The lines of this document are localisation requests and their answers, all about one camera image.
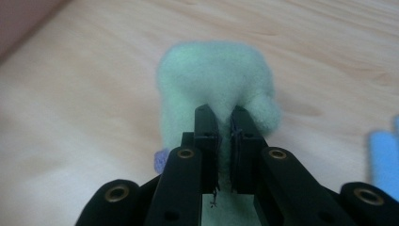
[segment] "purple object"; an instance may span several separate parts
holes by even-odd
[[[155,153],[155,158],[153,160],[153,167],[155,171],[161,174],[164,171],[165,164],[167,163],[169,155],[168,149],[163,149]]]

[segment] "light blue sponge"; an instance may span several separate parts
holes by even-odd
[[[157,72],[162,98],[161,135],[164,150],[155,155],[155,169],[163,170],[168,153],[179,147],[183,132],[194,131],[194,112],[208,105],[222,136],[218,165],[221,192],[203,197],[202,225],[259,225],[252,197],[231,193],[230,115],[236,105],[248,110],[261,133],[274,131],[280,121],[274,100],[272,73],[260,52],[229,41],[193,41],[172,47]]]
[[[393,133],[373,132],[369,149],[373,184],[399,201],[399,116],[394,124]]]

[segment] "soft fluffy object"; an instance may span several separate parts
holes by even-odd
[[[230,193],[230,115],[236,105],[248,110],[261,133],[278,127],[280,111],[274,101],[272,73],[254,48],[228,41],[195,41],[172,47],[157,74],[162,98],[161,134],[164,150],[155,156],[162,172],[168,152],[179,147],[183,132],[194,131],[194,111],[209,105],[222,136],[218,154],[217,207],[203,196],[202,225],[259,225],[251,196]]]

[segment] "blue object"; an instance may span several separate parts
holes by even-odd
[[[370,135],[369,149],[373,184],[399,201],[399,116],[395,131],[376,131]]]

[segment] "wooden table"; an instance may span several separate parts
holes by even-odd
[[[74,0],[0,66],[0,225],[73,225],[162,148],[155,72],[183,40],[262,51],[283,109],[269,145],[324,186],[370,182],[367,134],[399,113],[399,4]]]

